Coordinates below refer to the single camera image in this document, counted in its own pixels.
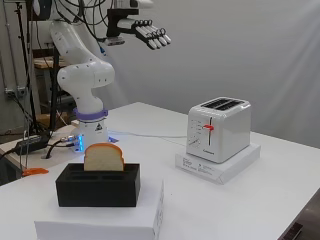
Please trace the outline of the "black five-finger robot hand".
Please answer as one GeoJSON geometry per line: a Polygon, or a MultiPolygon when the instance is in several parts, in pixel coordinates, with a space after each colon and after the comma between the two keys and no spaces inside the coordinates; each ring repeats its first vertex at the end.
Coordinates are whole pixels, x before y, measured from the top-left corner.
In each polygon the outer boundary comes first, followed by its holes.
{"type": "Polygon", "coordinates": [[[170,45],[172,40],[164,28],[154,26],[151,19],[131,19],[130,15],[138,15],[138,9],[108,9],[107,39],[117,40],[117,44],[123,44],[121,34],[134,35],[144,42],[151,50],[161,49],[170,45]]]}

